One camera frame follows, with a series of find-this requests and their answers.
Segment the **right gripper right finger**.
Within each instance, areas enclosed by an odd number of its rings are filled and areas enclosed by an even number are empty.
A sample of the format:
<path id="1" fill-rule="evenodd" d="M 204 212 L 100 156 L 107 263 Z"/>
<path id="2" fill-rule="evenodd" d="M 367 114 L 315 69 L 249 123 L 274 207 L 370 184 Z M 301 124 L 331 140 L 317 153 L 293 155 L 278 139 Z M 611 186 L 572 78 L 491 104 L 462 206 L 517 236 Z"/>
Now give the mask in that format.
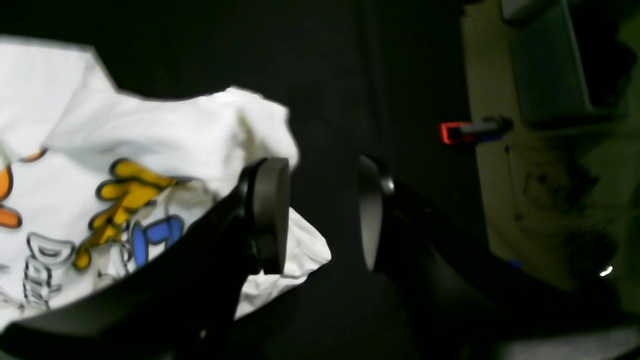
<path id="1" fill-rule="evenodd" d="M 379 159 L 358 164 L 369 271 L 386 274 L 425 360 L 637 360 L 639 319 L 603 287 L 576 296 L 502 260 Z"/>

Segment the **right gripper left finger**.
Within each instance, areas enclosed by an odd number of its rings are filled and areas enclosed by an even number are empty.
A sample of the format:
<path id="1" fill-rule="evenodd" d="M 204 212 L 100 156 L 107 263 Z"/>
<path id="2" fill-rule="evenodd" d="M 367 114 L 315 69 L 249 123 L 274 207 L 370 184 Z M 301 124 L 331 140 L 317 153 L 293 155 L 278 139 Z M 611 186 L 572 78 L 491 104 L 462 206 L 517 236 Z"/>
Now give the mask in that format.
<path id="1" fill-rule="evenodd" d="M 250 275 L 281 275 L 290 162 L 245 166 L 189 227 L 175 216 L 126 225 L 131 275 L 59 309 L 11 323 L 3 360 L 221 360 Z"/>

